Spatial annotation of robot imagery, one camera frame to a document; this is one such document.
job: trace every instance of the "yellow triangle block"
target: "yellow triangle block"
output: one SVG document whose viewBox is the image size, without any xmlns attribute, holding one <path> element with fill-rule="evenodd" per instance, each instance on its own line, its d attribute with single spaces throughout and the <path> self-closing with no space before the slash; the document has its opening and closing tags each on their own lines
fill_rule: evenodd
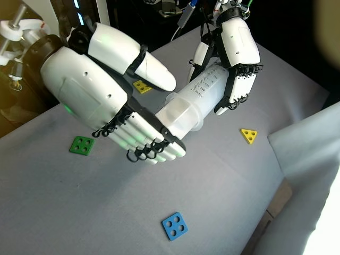
<svg viewBox="0 0 340 255">
<path fill-rule="evenodd" d="M 245 140 L 252 145 L 255 138 L 257 137 L 257 131 L 256 130 L 250 130 L 250 129 L 241 129 L 241 133 Z"/>
</svg>

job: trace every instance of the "gray table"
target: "gray table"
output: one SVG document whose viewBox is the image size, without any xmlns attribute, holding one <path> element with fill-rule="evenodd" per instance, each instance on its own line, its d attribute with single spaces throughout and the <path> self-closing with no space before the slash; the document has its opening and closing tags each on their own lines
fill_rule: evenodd
<svg viewBox="0 0 340 255">
<path fill-rule="evenodd" d="M 199 40 L 196 29 L 154 52 L 177 90 Z M 283 178 L 267 135 L 317 112 L 327 96 L 259 49 L 264 68 L 249 100 L 208 115 L 176 161 L 132 164 L 104 138 L 88 157 L 69 153 L 91 130 L 60 105 L 0 139 L 0 254 L 239 254 Z M 138 97 L 155 112 L 166 93 Z M 259 131 L 253 145 L 240 128 Z M 176 211 L 189 231 L 170 242 L 160 222 Z"/>
</svg>

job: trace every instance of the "large plastic syringe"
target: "large plastic syringe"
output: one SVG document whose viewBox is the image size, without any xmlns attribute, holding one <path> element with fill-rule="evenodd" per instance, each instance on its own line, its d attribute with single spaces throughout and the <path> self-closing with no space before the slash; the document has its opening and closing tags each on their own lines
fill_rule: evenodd
<svg viewBox="0 0 340 255">
<path fill-rule="evenodd" d="M 222 99 L 228 75 L 218 63 L 211 65 L 179 93 L 170 94 L 156 117 L 179 139 L 200 130 L 203 119 Z"/>
</svg>

